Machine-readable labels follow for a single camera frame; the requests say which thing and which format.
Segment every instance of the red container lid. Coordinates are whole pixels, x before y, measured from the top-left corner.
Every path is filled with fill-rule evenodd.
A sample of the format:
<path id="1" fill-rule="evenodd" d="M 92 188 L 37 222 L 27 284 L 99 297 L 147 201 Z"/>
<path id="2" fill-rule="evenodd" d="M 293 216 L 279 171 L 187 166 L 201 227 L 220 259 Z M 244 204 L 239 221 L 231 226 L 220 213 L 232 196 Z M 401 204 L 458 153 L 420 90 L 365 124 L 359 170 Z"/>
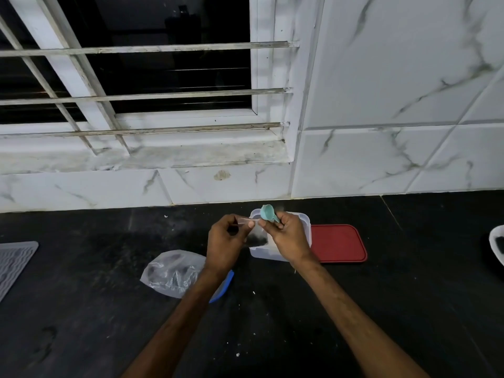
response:
<path id="1" fill-rule="evenodd" d="M 349 224 L 312 225 L 312 252 L 321 263 L 360 263 L 368 259 L 359 232 Z"/>

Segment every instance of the dish drying mat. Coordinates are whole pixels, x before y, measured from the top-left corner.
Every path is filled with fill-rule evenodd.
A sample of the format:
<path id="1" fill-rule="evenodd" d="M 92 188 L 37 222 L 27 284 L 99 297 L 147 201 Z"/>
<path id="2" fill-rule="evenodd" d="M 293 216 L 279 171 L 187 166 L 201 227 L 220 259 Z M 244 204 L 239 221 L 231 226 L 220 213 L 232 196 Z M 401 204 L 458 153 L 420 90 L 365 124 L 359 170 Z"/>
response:
<path id="1" fill-rule="evenodd" d="M 38 248 L 38 242 L 0 244 L 0 302 L 30 261 Z"/>

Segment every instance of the teal measuring scoop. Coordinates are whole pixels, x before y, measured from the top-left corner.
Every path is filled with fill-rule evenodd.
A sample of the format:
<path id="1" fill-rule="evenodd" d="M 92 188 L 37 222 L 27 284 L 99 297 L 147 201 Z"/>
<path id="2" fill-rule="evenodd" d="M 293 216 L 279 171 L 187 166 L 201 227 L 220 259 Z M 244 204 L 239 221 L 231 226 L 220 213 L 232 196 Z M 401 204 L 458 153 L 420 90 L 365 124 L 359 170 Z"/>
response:
<path id="1" fill-rule="evenodd" d="M 276 221 L 280 223 L 280 219 L 275 215 L 275 209 L 271 204 L 265 204 L 261 207 L 261 218 L 267 221 Z"/>

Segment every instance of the gray vein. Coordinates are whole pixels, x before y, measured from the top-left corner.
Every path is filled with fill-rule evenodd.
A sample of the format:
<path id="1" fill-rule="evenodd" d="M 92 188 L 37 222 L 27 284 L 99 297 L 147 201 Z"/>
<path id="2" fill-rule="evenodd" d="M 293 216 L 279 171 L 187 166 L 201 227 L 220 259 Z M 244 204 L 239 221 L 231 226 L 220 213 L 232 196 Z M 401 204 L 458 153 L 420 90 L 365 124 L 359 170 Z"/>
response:
<path id="1" fill-rule="evenodd" d="M 12 203 L 16 203 L 14 198 L 10 193 L 0 193 L 0 197 L 3 197 L 4 199 L 10 200 Z"/>
<path id="2" fill-rule="evenodd" d="M 453 155 L 452 157 L 448 158 L 444 162 L 432 163 L 430 166 L 427 166 L 427 168 L 425 168 L 425 171 L 442 171 L 442 170 L 448 168 L 448 166 L 450 166 L 457 159 L 460 159 L 460 156 Z"/>
<path id="3" fill-rule="evenodd" d="M 471 171 L 474 167 L 474 163 L 468 160 L 466 162 L 467 165 L 467 171 L 466 171 L 466 182 L 467 182 L 467 189 L 470 190 L 472 188 L 472 176 L 471 176 Z"/>
<path id="4" fill-rule="evenodd" d="M 89 206 L 89 208 L 95 208 L 95 206 L 97 205 L 97 203 L 93 203 L 91 200 L 89 200 L 87 197 L 85 196 L 82 196 L 82 195 L 79 195 L 78 193 L 73 193 L 73 192 L 70 192 L 70 191 L 66 191 L 66 190 L 63 190 L 63 188 L 61 188 L 59 185 L 55 184 L 54 187 L 56 187 L 58 190 L 61 190 L 63 192 L 66 192 L 68 195 L 72 195 L 73 197 L 76 197 L 80 200 L 83 200 L 87 203 L 87 205 Z"/>
<path id="5" fill-rule="evenodd" d="M 468 22 L 471 20 L 470 7 L 474 0 L 464 0 L 464 21 Z"/>
<path id="6" fill-rule="evenodd" d="M 425 170 L 425 171 L 444 170 L 446 167 L 451 165 L 452 162 L 454 162 L 455 160 L 460 158 L 460 156 L 454 155 L 442 163 L 433 163 L 430 166 L 425 167 L 425 166 L 422 166 L 416 162 L 413 162 L 411 156 L 406 152 L 407 144 L 408 144 L 407 141 L 404 143 L 398 142 L 397 136 L 402 131 L 402 128 L 399 129 L 398 131 L 388 131 L 388 130 L 383 130 L 382 128 L 380 128 L 380 129 L 378 129 L 378 131 L 380 131 L 382 133 L 390 133 L 390 136 L 389 136 L 390 142 L 391 142 L 392 146 L 394 147 L 394 149 L 396 150 L 396 154 L 397 154 L 396 156 L 404 159 L 407 163 L 402 165 L 402 169 L 400 171 L 396 171 L 396 172 L 386 171 L 384 176 L 376 178 L 376 179 L 370 181 L 369 183 L 362 185 L 361 187 L 359 187 L 359 190 L 362 190 L 363 188 L 366 188 L 369 185 L 371 185 L 377 181 L 384 180 L 384 179 L 390 178 L 392 176 L 402 175 L 402 174 L 405 174 L 405 173 L 407 173 L 411 170 L 415 170 L 415 169 L 420 169 L 420 170 Z"/>
<path id="7" fill-rule="evenodd" d="M 325 154 L 325 153 L 326 153 L 327 149 L 329 148 L 329 142 L 331 141 L 331 139 L 332 139 L 332 138 L 333 138 L 333 136 L 334 136 L 334 131 L 335 131 L 335 130 L 336 130 L 336 129 L 335 129 L 335 128 L 333 128 L 333 129 L 331 130 L 331 132 L 329 133 L 329 136 L 328 136 L 328 137 L 327 137 L 327 139 L 325 140 L 325 142 L 324 142 L 324 146 L 322 147 L 322 151 L 320 151 L 320 155 L 319 155 L 319 156 L 322 156 L 323 154 Z"/>
<path id="8" fill-rule="evenodd" d="M 16 203 L 16 200 L 12 196 L 12 189 L 13 189 L 12 184 L 15 183 L 16 181 L 18 181 L 18 178 L 16 176 L 8 175 L 7 178 L 5 179 L 5 185 L 7 187 L 7 191 L 0 193 L 0 197 L 9 200 L 12 203 Z"/>
<path id="9" fill-rule="evenodd" d="M 194 187 L 191 184 L 189 184 L 189 182 L 187 181 L 186 177 L 184 176 L 185 173 L 183 171 L 180 171 L 180 170 L 177 170 L 177 169 L 175 171 L 177 171 L 177 174 L 180 176 L 180 179 L 182 179 L 182 181 L 184 182 L 184 184 L 187 187 L 189 187 L 190 189 L 192 189 L 194 192 L 196 192 L 196 190 L 194 189 Z"/>
<path id="10" fill-rule="evenodd" d="M 359 19 L 357 20 L 357 26 L 355 27 L 355 32 L 353 34 L 352 40 L 350 41 L 349 45 L 351 45 L 355 39 L 362 33 L 364 30 L 364 27 L 366 25 L 366 21 L 368 20 L 368 10 L 371 4 L 373 4 L 374 0 L 367 0 L 367 3 L 364 5 L 362 10 L 360 11 Z"/>
<path id="11" fill-rule="evenodd" d="M 397 118 L 399 115 L 404 113 L 414 104 L 420 102 L 421 100 L 431 97 L 432 95 L 442 93 L 446 90 L 450 90 L 451 88 L 457 88 L 459 86 L 463 86 L 477 78 L 480 78 L 482 75 L 487 73 L 491 73 L 495 71 L 495 68 L 492 64 L 486 62 L 483 56 L 483 44 L 478 40 L 478 34 L 481 32 L 483 20 L 485 15 L 482 15 L 480 18 L 476 20 L 472 20 L 470 14 L 470 7 L 473 0 L 464 0 L 464 9 L 463 9 L 463 21 L 466 29 L 466 37 L 464 38 L 464 47 L 471 49 L 476 55 L 478 62 L 476 64 L 472 64 L 469 66 L 467 75 L 456 82 L 448 83 L 443 78 L 440 79 L 440 85 L 431 90 L 430 92 L 419 96 L 413 101 L 408 102 L 402 108 L 399 109 L 394 115 L 393 119 Z"/>
<path id="12" fill-rule="evenodd" d="M 256 184 L 257 184 L 258 176 L 261 175 L 264 171 L 266 171 L 267 168 L 268 168 L 268 166 L 261 168 L 259 171 L 255 171 L 255 183 Z"/>
<path id="13" fill-rule="evenodd" d="M 158 174 L 158 170 L 155 170 L 154 173 L 152 174 L 152 177 L 145 183 L 144 192 L 142 193 L 142 195 L 145 195 L 148 192 L 149 187 L 154 184 L 154 181 L 156 180 L 157 174 Z"/>
<path id="14" fill-rule="evenodd" d="M 402 170 L 400 171 L 397 171 L 397 172 L 385 172 L 385 175 L 384 176 L 381 176 L 379 178 L 376 178 L 374 180 L 372 180 L 371 182 L 369 183 L 366 183 L 364 184 L 363 186 L 359 187 L 359 190 L 362 190 L 363 188 L 366 188 L 367 186 L 379 181 L 379 180 L 384 180 L 384 179 L 387 179 L 387 178 L 390 178 L 392 176 L 397 176 L 397 175 L 402 175 L 406 172 L 409 172 L 411 170 L 414 170 L 414 169 L 417 169 L 417 168 L 421 168 L 421 165 L 419 165 L 418 163 L 415 163 L 413 162 L 411 156 L 406 152 L 406 147 L 407 147 L 407 144 L 408 142 L 404 142 L 404 143 L 399 143 L 397 141 L 397 136 L 400 134 L 400 132 L 402 131 L 402 128 L 400 128 L 398 131 L 391 131 L 391 132 L 387 132 L 385 130 L 379 130 L 383 133 L 390 133 L 389 135 L 389 139 L 390 139 L 390 142 L 392 144 L 392 146 L 394 147 L 394 149 L 396 150 L 396 156 L 404 159 L 407 164 L 403 164 L 402 165 Z"/>

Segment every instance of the white bowl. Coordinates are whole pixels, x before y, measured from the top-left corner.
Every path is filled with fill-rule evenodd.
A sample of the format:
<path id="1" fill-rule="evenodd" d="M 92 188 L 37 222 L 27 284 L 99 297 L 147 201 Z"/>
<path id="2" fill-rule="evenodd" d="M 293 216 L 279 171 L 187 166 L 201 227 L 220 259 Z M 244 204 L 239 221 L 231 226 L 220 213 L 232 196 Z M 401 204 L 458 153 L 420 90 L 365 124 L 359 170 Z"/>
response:
<path id="1" fill-rule="evenodd" d="M 495 239 L 498 237 L 504 237 L 504 225 L 500 225 L 499 227 L 495 227 L 492 229 L 490 232 L 490 235 L 488 236 L 488 240 L 490 241 L 490 247 L 494 251 L 493 253 L 495 254 L 495 257 L 501 262 L 502 265 L 504 265 L 504 249 L 499 250 L 499 247 L 497 246 L 497 242 Z"/>

